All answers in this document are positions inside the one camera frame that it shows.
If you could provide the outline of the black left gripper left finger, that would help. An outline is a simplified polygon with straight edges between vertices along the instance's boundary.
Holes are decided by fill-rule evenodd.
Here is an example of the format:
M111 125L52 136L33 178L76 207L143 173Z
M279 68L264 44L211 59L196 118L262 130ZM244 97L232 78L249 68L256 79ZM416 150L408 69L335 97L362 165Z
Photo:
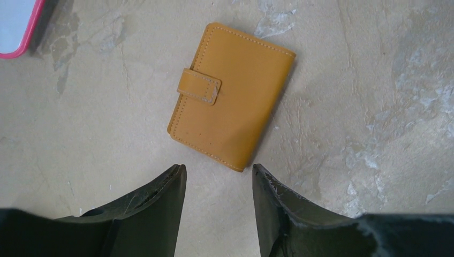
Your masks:
M1 256L174 256L186 181L186 167L175 164L78 217L3 208Z

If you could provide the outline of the yellow leather card holder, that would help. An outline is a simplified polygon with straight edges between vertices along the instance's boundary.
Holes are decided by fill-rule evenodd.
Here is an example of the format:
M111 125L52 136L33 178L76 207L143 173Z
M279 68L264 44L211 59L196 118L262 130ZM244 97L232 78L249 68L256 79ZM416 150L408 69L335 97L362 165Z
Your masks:
M226 25L208 24L182 71L167 132L172 139L242 172L296 55Z

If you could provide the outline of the pink framed whiteboard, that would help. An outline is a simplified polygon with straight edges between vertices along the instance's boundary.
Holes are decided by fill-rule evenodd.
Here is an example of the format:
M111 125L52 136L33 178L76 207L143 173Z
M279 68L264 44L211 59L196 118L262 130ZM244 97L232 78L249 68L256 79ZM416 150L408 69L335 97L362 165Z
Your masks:
M28 49L45 0L1 0L1 59Z

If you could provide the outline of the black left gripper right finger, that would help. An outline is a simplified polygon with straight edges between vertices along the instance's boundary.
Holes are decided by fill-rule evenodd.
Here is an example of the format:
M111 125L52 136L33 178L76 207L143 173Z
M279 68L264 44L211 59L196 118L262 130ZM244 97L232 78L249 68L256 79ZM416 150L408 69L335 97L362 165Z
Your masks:
M363 214L329 211L252 169L262 256L453 256L451 214Z

